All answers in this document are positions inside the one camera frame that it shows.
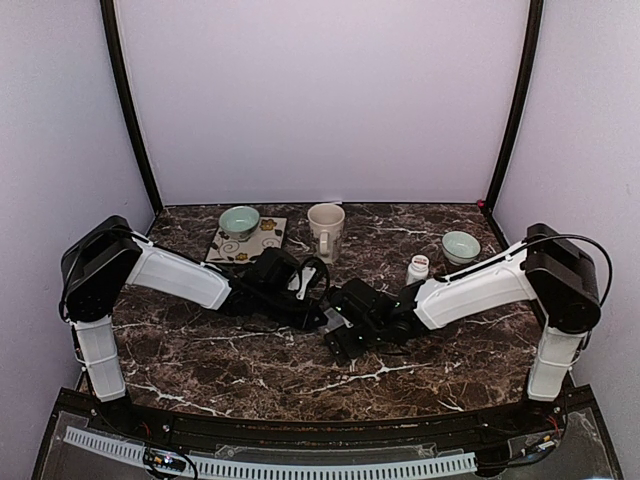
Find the clear plastic pill organizer box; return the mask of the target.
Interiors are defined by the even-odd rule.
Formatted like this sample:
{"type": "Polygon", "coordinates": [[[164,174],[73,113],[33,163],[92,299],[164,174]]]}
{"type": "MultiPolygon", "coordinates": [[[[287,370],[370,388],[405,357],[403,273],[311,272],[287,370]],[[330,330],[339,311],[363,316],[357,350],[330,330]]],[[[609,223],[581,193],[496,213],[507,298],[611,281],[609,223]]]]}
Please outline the clear plastic pill organizer box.
{"type": "Polygon", "coordinates": [[[344,317],[334,308],[327,308],[324,311],[327,323],[323,326],[323,332],[329,333],[345,325],[344,317]]]}

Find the white pill bottle orange label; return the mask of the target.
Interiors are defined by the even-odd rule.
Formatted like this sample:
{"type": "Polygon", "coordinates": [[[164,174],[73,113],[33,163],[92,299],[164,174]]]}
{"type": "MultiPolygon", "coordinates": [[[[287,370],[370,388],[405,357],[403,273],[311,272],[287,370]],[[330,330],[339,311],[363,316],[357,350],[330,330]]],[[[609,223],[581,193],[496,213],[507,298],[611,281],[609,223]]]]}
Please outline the white pill bottle orange label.
{"type": "Polygon", "coordinates": [[[425,255],[414,255],[407,267],[406,285],[426,280],[429,276],[430,260],[425,255]]]}

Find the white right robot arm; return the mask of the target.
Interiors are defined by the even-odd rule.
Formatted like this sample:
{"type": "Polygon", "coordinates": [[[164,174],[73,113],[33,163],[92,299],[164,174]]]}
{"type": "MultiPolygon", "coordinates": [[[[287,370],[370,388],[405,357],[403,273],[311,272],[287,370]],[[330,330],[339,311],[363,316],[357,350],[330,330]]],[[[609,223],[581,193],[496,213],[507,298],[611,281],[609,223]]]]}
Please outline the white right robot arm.
{"type": "Polygon", "coordinates": [[[338,323],[324,340],[344,363],[381,342],[403,345],[487,310],[536,302],[544,328],[528,374],[527,398],[510,413],[511,426],[530,434],[547,420],[547,402],[560,394],[610,293],[598,286],[595,262],[578,246],[590,241],[537,223],[505,251],[453,274],[416,280],[395,296],[352,279],[329,296],[327,313],[338,323]]]}

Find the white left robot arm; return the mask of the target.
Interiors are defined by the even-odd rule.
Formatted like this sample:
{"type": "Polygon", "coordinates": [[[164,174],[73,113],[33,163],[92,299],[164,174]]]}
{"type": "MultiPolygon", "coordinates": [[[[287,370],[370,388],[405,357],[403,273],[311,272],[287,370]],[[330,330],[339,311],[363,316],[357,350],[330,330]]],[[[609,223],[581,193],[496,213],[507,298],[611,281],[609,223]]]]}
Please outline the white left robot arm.
{"type": "Polygon", "coordinates": [[[281,248],[268,247],[238,268],[197,262],[153,243],[118,215],[63,254],[61,274],[59,316],[71,326],[95,398],[105,403],[103,421],[120,436],[134,435],[141,427],[140,412],[122,399],[127,387],[112,326],[125,286],[156,290],[231,316],[272,316],[301,331],[327,323],[323,304],[329,291],[324,289],[317,299],[308,295],[318,283],[330,283],[319,258],[299,262],[281,248]]]}

